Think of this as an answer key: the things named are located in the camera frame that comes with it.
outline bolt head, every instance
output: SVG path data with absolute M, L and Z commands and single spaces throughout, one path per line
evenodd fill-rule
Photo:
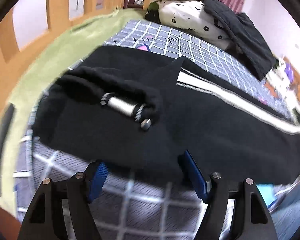
M 253 184 L 253 180 L 250 179 L 250 178 L 247 178 L 247 179 L 246 179 L 246 183 L 248 183 L 249 185 L 252 185 L 252 184 Z
M 212 177 L 214 177 L 215 179 L 220 179 L 221 174 L 219 172 L 214 172 L 214 173 L 212 173 Z
M 46 178 L 46 179 L 44 179 L 44 180 L 42 181 L 42 183 L 43 183 L 44 185 L 47 185 L 47 184 L 50 183 L 50 181 L 51 181 L 51 179 Z
M 84 175 L 83 172 L 78 172 L 78 173 L 76 173 L 75 178 L 76 179 L 82 179 L 83 175 Z

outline gray plaid sheet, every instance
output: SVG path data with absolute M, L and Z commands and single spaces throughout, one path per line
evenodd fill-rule
M 132 48 L 147 44 L 155 53 L 174 58 L 186 56 L 206 71 L 228 80 L 290 117 L 283 100 L 273 98 L 236 59 L 189 34 L 147 21 L 130 21 L 105 44 Z M 69 69 L 74 69 L 81 62 L 82 59 L 78 60 Z M 45 97 L 47 91 L 44 91 L 41 100 Z M 84 171 L 88 165 L 80 158 L 46 147 L 39 138 L 32 136 L 36 111 L 37 105 L 29 117 L 14 173 L 20 221 L 44 178 L 64 180 Z M 229 200 L 221 239 L 229 231 L 233 205 L 234 201 Z M 63 206 L 69 239 L 75 239 L 67 201 L 63 202 Z M 192 189 L 171 182 L 144 183 L 131 171 L 126 176 L 110 173 L 100 197 L 90 204 L 90 210 L 103 240 L 191 240 L 201 223 L 206 205 Z
M 264 86 L 264 80 L 259 82 L 234 57 L 192 35 L 145 20 L 131 20 L 105 44 L 130 48 L 146 44 L 154 53 L 173 58 L 185 56 L 291 119 L 283 99 L 273 97 Z

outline green blanket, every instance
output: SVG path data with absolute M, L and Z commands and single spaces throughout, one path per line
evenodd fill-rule
M 15 215 L 13 172 L 19 142 L 26 130 L 31 108 L 42 90 L 60 76 L 71 64 L 90 54 L 105 40 L 117 33 L 132 19 L 143 19 L 144 11 L 123 9 L 109 15 L 91 18 L 56 38 L 45 49 L 19 80 L 8 102 L 15 105 L 1 160 L 2 208 Z

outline metal cylinder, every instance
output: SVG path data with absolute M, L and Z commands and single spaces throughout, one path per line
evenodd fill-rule
M 117 98 L 117 97 L 111 97 L 108 100 L 108 106 L 111 108 L 125 114 L 126 116 L 132 116 L 133 110 L 136 107 L 137 104 L 130 104 L 127 103 L 126 101 Z

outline screw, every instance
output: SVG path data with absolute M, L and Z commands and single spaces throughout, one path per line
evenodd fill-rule
M 252 179 L 249 179 L 249 178 L 247 178 L 247 179 L 246 179 L 246 183 L 248 183 L 249 185 L 252 185 L 252 184 L 253 184 L 253 180 L 252 180 Z
M 46 178 L 46 179 L 44 179 L 44 180 L 42 181 L 42 183 L 43 183 L 44 185 L 47 185 L 47 184 L 50 183 L 50 181 L 51 181 L 51 179 Z
M 81 178 L 83 178 L 83 172 L 78 172 L 78 173 L 76 173 L 75 178 L 76 178 L 76 179 L 81 179 Z
M 140 124 L 140 127 L 142 130 L 146 131 L 151 126 L 151 120 L 150 119 L 144 119 L 142 123 Z
M 221 174 L 219 172 L 214 172 L 214 173 L 212 173 L 212 177 L 214 177 L 215 179 L 220 179 Z

